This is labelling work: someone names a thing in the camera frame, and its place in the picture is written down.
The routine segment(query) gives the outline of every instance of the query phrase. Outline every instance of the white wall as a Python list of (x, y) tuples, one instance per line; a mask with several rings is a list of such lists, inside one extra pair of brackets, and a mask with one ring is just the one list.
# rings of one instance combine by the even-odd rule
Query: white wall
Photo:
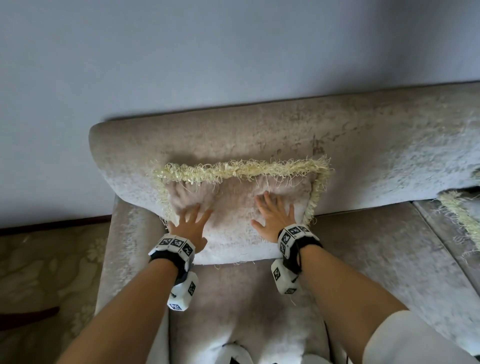
[(104, 118), (480, 79), (478, 0), (0, 3), (0, 227), (105, 215)]

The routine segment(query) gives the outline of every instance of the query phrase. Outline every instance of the baseboard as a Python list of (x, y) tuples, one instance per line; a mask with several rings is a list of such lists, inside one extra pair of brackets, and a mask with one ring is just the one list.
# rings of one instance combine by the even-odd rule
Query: baseboard
[(94, 218), (78, 218), (75, 220), (45, 222), (43, 224), (26, 225), (26, 226), (0, 229), (0, 236), (24, 234), (26, 232), (43, 231), (43, 230), (63, 229), (63, 228), (70, 228), (72, 226), (99, 224), (102, 222), (110, 222), (111, 220), (112, 220), (111, 215), (104, 215), (104, 216), (96, 216)]

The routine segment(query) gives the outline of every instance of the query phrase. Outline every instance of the forearm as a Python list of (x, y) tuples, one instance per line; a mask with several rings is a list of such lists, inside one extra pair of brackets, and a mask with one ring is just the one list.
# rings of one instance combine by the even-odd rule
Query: forearm
[(378, 283), (318, 246), (307, 245), (300, 257), (321, 315), (352, 361), (360, 364), (380, 324), (407, 308)]
[(145, 363), (178, 269), (156, 259), (105, 306), (58, 364)]

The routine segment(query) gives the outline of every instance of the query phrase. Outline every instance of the hand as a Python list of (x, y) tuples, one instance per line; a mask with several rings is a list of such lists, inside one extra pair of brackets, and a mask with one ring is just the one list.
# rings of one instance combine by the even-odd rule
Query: hand
[(207, 245), (207, 239), (202, 237), (202, 235), (204, 233), (205, 223), (213, 212), (213, 210), (206, 210), (197, 222), (198, 211), (200, 211), (200, 205), (193, 208), (188, 221), (186, 221), (185, 216), (187, 215), (187, 209), (182, 210), (180, 212), (178, 226), (175, 226), (171, 221), (168, 222), (169, 233), (190, 240), (192, 244), (195, 245), (195, 253), (201, 252), (205, 248), (205, 245)]
[(265, 226), (256, 220), (252, 220), (251, 223), (262, 238), (269, 242), (276, 243), (278, 241), (278, 233), (280, 233), (284, 227), (296, 223), (295, 210), (293, 204), (290, 204), (290, 211), (287, 215), (281, 196), (276, 197), (276, 204), (272, 202), (270, 194), (267, 191), (264, 192), (264, 198), (266, 205), (262, 202), (260, 196), (255, 196), (255, 203), (265, 218)]

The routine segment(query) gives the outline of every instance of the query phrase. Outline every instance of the wristband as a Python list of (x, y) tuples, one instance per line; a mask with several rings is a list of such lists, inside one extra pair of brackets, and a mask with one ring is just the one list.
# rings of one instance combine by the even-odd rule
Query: wristband
[(157, 245), (148, 253), (150, 261), (154, 259), (168, 259), (179, 270), (175, 285), (183, 283), (189, 270), (193, 266), (195, 245), (186, 238), (177, 235), (165, 234)]
[(278, 248), (283, 255), (283, 265), (295, 274), (301, 273), (297, 263), (300, 249), (307, 245), (317, 245), (323, 248), (320, 240), (302, 224), (286, 226), (278, 235)]

